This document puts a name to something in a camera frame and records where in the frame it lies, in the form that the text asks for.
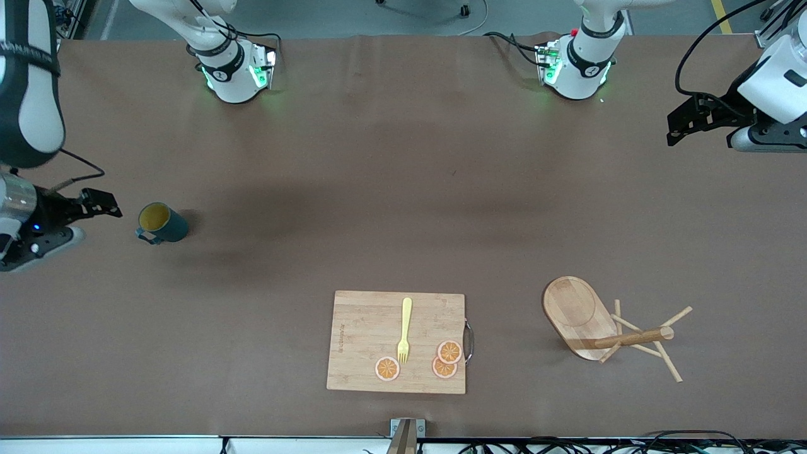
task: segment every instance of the metal handle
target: metal handle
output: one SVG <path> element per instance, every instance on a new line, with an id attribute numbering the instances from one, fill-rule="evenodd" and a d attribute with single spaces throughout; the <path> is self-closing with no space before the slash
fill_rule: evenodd
<path id="1" fill-rule="evenodd" d="M 471 356 L 474 355 L 474 330 L 471 329 L 470 323 L 468 323 L 468 319 L 465 319 L 465 331 L 462 334 L 462 337 L 467 337 L 469 342 L 465 342 L 463 339 L 462 345 L 464 347 L 468 347 L 468 354 L 465 355 L 465 365 L 468 365 Z"/>
<path id="2" fill-rule="evenodd" d="M 135 235 L 137 235 L 139 239 L 147 242 L 150 245 L 157 245 L 162 243 L 162 238 L 154 237 L 154 239 L 149 239 L 145 237 L 144 233 L 146 233 L 146 231 L 142 227 L 139 227 L 137 230 L 135 230 Z"/>

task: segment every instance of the orange slice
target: orange slice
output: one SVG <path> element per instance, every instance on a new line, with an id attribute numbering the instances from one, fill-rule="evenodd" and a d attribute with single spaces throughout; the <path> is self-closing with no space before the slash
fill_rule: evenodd
<path id="1" fill-rule="evenodd" d="M 391 356 L 384 356 L 375 364 L 375 375 L 384 381 L 393 381 L 401 373 L 401 366 Z"/>
<path id="2" fill-rule="evenodd" d="M 456 364 L 462 359 L 462 347 L 455 341 L 445 341 L 437 347 L 437 358 L 446 364 Z"/>
<path id="3" fill-rule="evenodd" d="M 432 361 L 432 372 L 440 378 L 451 378 L 457 373 L 457 364 L 446 364 L 440 361 L 440 358 L 435 358 Z"/>

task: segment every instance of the yellow floor line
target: yellow floor line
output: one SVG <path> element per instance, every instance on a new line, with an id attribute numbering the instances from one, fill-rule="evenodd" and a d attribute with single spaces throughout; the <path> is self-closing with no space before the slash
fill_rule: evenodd
<path id="1" fill-rule="evenodd" d="M 722 0 L 712 0 L 712 8 L 714 8 L 714 14 L 718 19 L 725 16 L 725 7 L 723 7 Z M 720 24 L 720 31 L 724 35 L 731 35 L 734 33 L 731 31 L 731 24 L 727 20 Z"/>

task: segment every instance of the oval wooden tray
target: oval wooden tray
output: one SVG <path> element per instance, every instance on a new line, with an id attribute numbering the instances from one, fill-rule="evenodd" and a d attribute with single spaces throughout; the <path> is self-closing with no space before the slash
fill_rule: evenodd
<path id="1" fill-rule="evenodd" d="M 544 291 L 544 312 L 569 348 L 580 358 L 599 360 L 607 348 L 594 348 L 595 339 L 617 335 L 617 324 L 586 281 L 563 276 Z"/>

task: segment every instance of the wooden dowel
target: wooden dowel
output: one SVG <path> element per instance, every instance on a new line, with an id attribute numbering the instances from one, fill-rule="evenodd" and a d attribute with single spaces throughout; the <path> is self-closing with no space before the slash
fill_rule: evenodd
<path id="1" fill-rule="evenodd" d="M 620 343 L 622 345 L 635 345 L 637 343 L 648 343 L 653 341 L 670 340 L 675 336 L 675 331 L 669 326 L 660 326 L 647 330 L 643 333 L 622 334 L 609 338 L 596 339 L 595 348 L 611 348 Z"/>
<path id="2" fill-rule="evenodd" d="M 613 347 L 611 347 L 611 349 L 610 349 L 610 350 L 606 351 L 606 352 L 605 352 L 605 355 L 603 355 L 603 357 L 602 357 L 602 358 L 600 358 L 600 364 L 604 363 L 605 361 L 608 361 L 608 358 L 610 358 L 610 357 L 611 357 L 611 355 L 613 355 L 614 353 L 616 353 L 616 352 L 617 352 L 617 350 L 619 350 L 619 347 L 622 347 L 622 344 L 620 344 L 619 342 L 617 342 L 617 343 L 615 343 L 615 344 L 613 345 Z"/>
<path id="3" fill-rule="evenodd" d="M 618 315 L 611 314 L 611 318 L 613 318 L 613 320 L 614 320 L 616 323 L 619 323 L 619 324 L 621 324 L 621 325 L 625 325 L 625 326 L 627 326 L 628 328 L 630 328 L 631 330 L 636 331 L 637 333 L 643 333 L 643 332 L 644 332 L 644 331 L 642 331 L 642 329 L 641 329 L 641 328 L 639 328 L 638 326 L 634 325 L 634 324 L 633 324 L 633 323 L 631 323 L 631 322 L 628 322 L 627 320 L 623 320 L 623 319 L 622 319 L 622 317 L 619 317 Z"/>
<path id="4" fill-rule="evenodd" d="M 687 306 L 681 312 L 677 313 L 673 318 L 667 320 L 666 322 L 662 323 L 661 326 L 671 326 L 673 323 L 677 322 L 678 320 L 684 318 L 684 315 L 692 312 L 692 306 Z"/>
<path id="5" fill-rule="evenodd" d="M 622 304 L 620 303 L 619 300 L 614 300 L 613 301 L 613 313 L 617 317 L 622 317 Z M 617 323 L 617 334 L 622 334 L 622 324 L 621 323 Z"/>
<path id="6" fill-rule="evenodd" d="M 681 378 L 681 374 L 678 373 L 678 369 L 676 369 L 675 365 L 672 363 L 672 359 L 670 359 L 670 356 L 667 354 L 667 351 L 664 350 L 664 346 L 661 344 L 661 342 L 655 341 L 653 342 L 653 345 L 655 345 L 656 348 L 659 349 L 659 353 L 661 353 L 661 357 L 662 359 L 664 359 L 664 363 L 667 365 L 667 368 L 670 369 L 670 373 L 675 378 L 675 382 L 680 383 L 684 381 L 684 379 Z"/>
<path id="7" fill-rule="evenodd" d="M 633 347 L 633 348 L 635 348 L 636 350 L 639 350 L 639 351 L 644 351 L 645 353 L 650 353 L 651 355 L 653 355 L 653 356 L 655 356 L 657 358 L 661 358 L 661 353 L 658 353 L 656 350 L 647 348 L 647 347 L 645 347 L 643 345 L 632 345 L 631 347 Z"/>

